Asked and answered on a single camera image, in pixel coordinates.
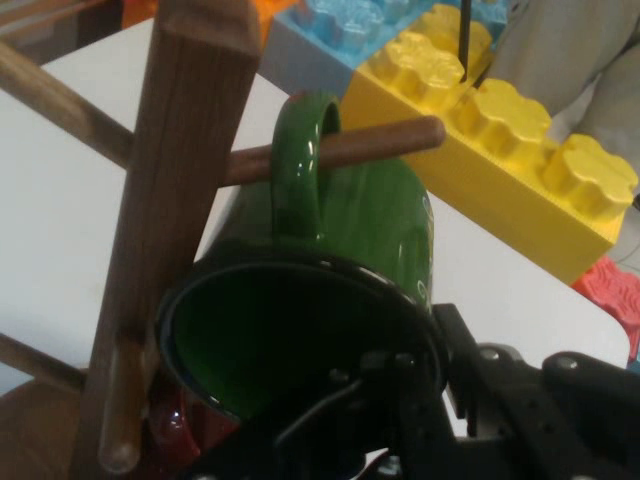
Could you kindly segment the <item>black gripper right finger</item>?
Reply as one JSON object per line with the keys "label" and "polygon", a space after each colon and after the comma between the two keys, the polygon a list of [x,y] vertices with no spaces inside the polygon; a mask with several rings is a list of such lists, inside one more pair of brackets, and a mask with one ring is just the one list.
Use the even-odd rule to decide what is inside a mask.
{"label": "black gripper right finger", "polygon": [[471,437],[502,447],[531,479],[636,479],[639,377],[563,351],[541,367],[508,345],[479,344],[452,304],[434,307],[449,357],[447,388]]}

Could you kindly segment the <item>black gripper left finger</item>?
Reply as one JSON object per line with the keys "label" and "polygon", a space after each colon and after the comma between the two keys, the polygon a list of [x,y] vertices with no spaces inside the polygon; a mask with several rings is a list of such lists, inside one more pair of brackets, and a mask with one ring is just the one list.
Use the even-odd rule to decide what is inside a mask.
{"label": "black gripper left finger", "polygon": [[446,358],[437,349],[372,351],[354,369],[333,369],[332,384],[351,387],[330,432],[329,477],[373,476],[366,454],[386,448],[400,479],[451,479],[453,432],[441,398]]}

